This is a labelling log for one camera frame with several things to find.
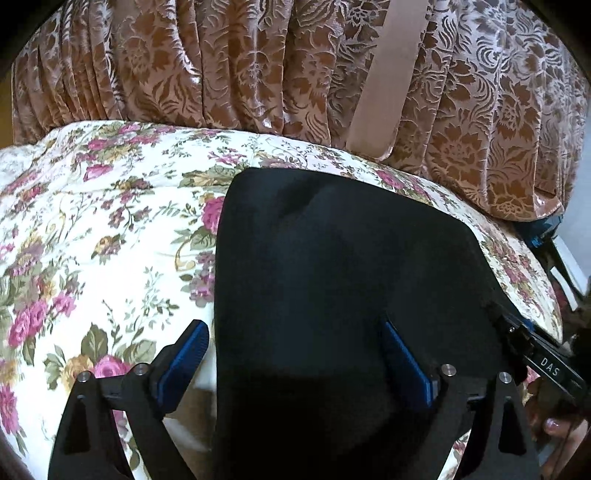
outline finger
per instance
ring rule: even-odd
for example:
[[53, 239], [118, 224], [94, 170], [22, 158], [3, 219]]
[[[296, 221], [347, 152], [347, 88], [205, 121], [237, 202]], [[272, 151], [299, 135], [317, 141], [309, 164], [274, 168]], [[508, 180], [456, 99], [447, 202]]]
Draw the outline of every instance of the finger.
[[577, 421], [573, 419], [546, 419], [544, 422], [544, 431], [551, 437], [565, 439], [573, 428], [573, 424], [576, 426]]
[[540, 407], [535, 397], [530, 398], [525, 404], [525, 413], [532, 432], [537, 434], [541, 429], [543, 418], [540, 416]]
[[579, 445], [587, 435], [587, 421], [584, 420], [575, 428], [569, 435], [569, 438], [564, 441], [564, 446], [560, 444], [556, 450], [552, 452], [548, 460], [544, 463], [541, 469], [542, 477], [547, 480], [555, 477], [569, 462], [571, 457], [579, 448]]

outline blue object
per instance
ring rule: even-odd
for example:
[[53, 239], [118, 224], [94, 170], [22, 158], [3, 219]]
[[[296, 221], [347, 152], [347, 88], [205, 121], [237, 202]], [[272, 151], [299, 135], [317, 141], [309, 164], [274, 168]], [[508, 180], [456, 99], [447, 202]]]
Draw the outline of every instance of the blue object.
[[158, 383], [156, 402], [162, 413], [177, 409], [209, 346], [209, 329], [200, 322]]
[[433, 405], [433, 383], [389, 321], [383, 329], [383, 347], [390, 376], [400, 400], [412, 411], [423, 411]]
[[547, 237], [552, 236], [562, 223], [562, 217], [562, 215], [551, 215], [533, 222], [513, 222], [513, 226], [528, 247], [538, 248]]

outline fingernail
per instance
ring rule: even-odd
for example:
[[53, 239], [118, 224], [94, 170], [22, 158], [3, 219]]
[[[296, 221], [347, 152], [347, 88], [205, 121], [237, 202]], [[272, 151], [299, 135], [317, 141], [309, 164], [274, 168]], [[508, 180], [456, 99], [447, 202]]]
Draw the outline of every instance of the fingernail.
[[546, 430], [557, 430], [560, 427], [558, 420], [555, 419], [547, 419], [544, 422], [544, 427]]

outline pink fabric strap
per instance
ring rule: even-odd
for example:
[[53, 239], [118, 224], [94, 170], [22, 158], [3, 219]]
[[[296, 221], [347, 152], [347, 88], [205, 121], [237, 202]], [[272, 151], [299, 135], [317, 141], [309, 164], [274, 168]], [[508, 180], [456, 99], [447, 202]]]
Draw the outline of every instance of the pink fabric strap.
[[346, 149], [374, 160], [394, 146], [402, 107], [427, 28], [428, 0], [391, 0], [363, 92], [349, 128]]

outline human hand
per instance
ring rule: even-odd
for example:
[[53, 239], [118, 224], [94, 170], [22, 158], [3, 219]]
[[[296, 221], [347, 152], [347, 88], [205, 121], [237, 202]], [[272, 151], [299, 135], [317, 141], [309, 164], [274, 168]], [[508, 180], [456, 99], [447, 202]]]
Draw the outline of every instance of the human hand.
[[528, 385], [528, 392], [533, 397], [525, 405], [525, 411], [534, 437], [544, 432], [553, 439], [561, 440], [560, 445], [541, 467], [544, 480], [551, 480], [558, 475], [579, 448], [587, 434], [589, 425], [586, 420], [577, 417], [554, 418], [552, 412], [544, 408], [538, 396], [543, 382], [542, 378], [538, 378]]

